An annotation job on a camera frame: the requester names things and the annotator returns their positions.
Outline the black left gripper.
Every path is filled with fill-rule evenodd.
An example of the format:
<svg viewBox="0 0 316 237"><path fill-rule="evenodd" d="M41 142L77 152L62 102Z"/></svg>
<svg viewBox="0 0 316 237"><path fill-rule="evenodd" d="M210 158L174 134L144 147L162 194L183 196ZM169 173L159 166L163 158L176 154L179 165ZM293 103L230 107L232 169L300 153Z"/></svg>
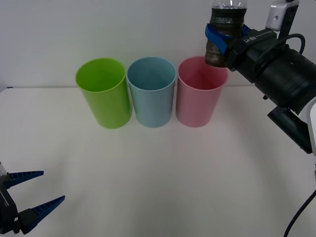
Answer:
<svg viewBox="0 0 316 237"><path fill-rule="evenodd" d="M52 201L33 208L28 208L18 213L16 204L7 190L28 180L42 176L43 174L44 171L8 173L3 165L0 164L1 235L4 235L8 232L14 232L17 234L20 232L20 230L23 234L28 234L38 225L39 222L41 222L48 214L50 214L65 200L65 196L61 196Z"/></svg>

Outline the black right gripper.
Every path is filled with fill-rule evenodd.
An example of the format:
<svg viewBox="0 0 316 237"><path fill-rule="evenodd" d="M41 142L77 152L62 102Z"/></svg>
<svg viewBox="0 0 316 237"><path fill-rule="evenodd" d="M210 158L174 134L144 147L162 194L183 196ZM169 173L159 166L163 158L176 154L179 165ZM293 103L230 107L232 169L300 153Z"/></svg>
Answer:
<svg viewBox="0 0 316 237"><path fill-rule="evenodd" d="M224 56L231 71L239 72L250 83L287 83L288 66L284 57L289 50L286 42L270 30L251 30L243 24L241 38L224 35L210 24L205 27L207 40Z"/></svg>

